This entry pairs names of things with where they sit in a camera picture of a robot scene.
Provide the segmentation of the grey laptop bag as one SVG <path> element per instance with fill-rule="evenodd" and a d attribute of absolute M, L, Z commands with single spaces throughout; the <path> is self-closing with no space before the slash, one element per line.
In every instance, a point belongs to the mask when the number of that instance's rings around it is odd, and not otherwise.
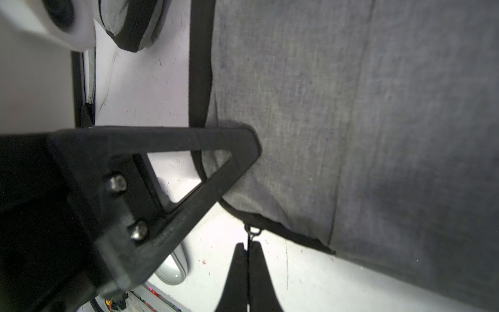
<path fill-rule="evenodd" d="M 498 2 L 217 1 L 207 127 L 258 227 L 498 310 Z"/>
<path fill-rule="evenodd" d="M 164 0 L 95 0 L 94 19 L 118 48 L 136 53 L 150 45 L 161 23 Z"/>

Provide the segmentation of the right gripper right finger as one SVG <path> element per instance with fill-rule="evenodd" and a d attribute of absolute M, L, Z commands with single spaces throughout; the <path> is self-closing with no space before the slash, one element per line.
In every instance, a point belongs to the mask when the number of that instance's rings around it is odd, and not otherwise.
<path fill-rule="evenodd" d="M 261 243 L 252 241 L 248 250 L 248 303 L 250 311 L 283 311 L 276 296 Z"/>

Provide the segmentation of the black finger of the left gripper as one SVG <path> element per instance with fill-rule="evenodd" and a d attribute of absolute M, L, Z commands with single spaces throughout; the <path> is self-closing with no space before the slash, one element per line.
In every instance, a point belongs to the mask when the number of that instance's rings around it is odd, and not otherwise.
<path fill-rule="evenodd" d="M 247 128 L 92 127 L 57 131 L 47 145 L 90 241 L 92 287 L 103 296 L 144 283 L 261 154 Z M 229 159 L 178 202 L 162 191 L 148 160 L 217 150 Z"/>

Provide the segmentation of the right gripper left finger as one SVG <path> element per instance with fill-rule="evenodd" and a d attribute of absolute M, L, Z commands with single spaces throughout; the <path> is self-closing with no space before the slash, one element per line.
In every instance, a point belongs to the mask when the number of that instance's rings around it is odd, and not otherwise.
<path fill-rule="evenodd" d="M 248 310 L 248 253 L 243 243 L 235 246 L 222 296 L 215 311 Z"/>

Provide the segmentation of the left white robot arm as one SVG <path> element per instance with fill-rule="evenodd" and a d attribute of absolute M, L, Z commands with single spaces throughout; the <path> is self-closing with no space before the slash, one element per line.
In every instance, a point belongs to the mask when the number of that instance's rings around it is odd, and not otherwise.
<path fill-rule="evenodd" d="M 76 311 L 143 284 L 260 156 L 250 129 L 85 127 L 88 1 L 1 2 L 1 310 Z M 230 152 L 177 203 L 148 155 Z"/>

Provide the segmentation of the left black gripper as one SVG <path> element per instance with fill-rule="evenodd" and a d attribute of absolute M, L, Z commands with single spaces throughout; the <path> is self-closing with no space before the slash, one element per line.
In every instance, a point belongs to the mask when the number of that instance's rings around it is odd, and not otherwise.
<path fill-rule="evenodd" d="M 1 135 L 1 310 L 117 297 L 115 132 Z"/>

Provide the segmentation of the silver computer mouse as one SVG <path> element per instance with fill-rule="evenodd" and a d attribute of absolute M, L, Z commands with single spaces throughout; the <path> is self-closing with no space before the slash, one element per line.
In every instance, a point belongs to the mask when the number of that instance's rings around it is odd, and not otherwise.
<path fill-rule="evenodd" d="M 179 285 L 188 276 L 188 261 L 182 244 L 162 262 L 155 275 L 167 285 Z"/>

